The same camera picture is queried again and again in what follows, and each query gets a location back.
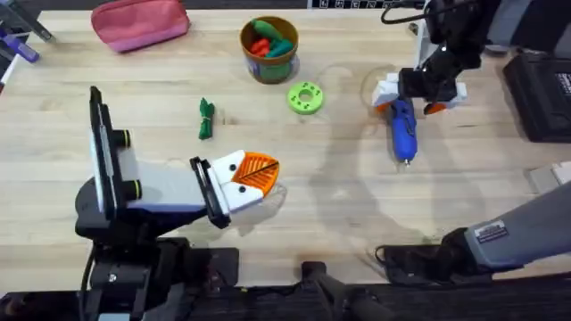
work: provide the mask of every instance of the green donut toy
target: green donut toy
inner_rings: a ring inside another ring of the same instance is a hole
[[[310,100],[302,100],[301,95],[307,95]],[[323,91],[319,86],[306,81],[295,84],[287,93],[287,101],[292,111],[301,115],[311,115],[321,108]]]

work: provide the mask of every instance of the white label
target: white label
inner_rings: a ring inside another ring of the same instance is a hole
[[[486,243],[508,235],[508,229],[503,221],[497,220],[475,229],[474,235],[478,242]]]

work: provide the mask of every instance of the green toy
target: green toy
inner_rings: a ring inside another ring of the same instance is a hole
[[[214,116],[214,104],[208,103],[206,99],[200,101],[200,115],[203,116],[203,122],[200,124],[200,132],[198,138],[200,140],[212,137],[212,117]]]
[[[282,40],[274,49],[272,49],[269,53],[266,53],[266,58],[275,58],[279,57],[282,54],[289,53],[292,49],[294,49],[294,45],[289,42],[289,40]]]
[[[276,48],[276,46],[279,44],[281,44],[281,40],[276,40],[276,39],[272,40],[269,43],[269,50],[274,50],[274,48]]]
[[[302,100],[300,95],[310,96],[310,100]],[[309,81],[295,84],[287,93],[290,108],[301,115],[311,115],[321,108],[323,91],[319,86]]]
[[[256,30],[256,32],[262,37],[269,38],[269,40],[281,40],[284,38],[284,36],[282,36],[274,26],[266,21],[257,21],[254,19],[250,21],[250,23],[254,30]]]

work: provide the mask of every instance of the pink zipper bag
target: pink zipper bag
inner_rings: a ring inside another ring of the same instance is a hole
[[[184,35],[190,20],[178,0],[119,0],[95,8],[91,24],[103,42],[122,53]]]

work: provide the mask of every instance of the green bundle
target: green bundle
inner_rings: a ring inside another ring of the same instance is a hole
[[[203,122],[200,124],[198,138],[201,140],[212,137],[212,117],[214,117],[214,104],[208,103],[206,99],[200,101],[200,115]]]

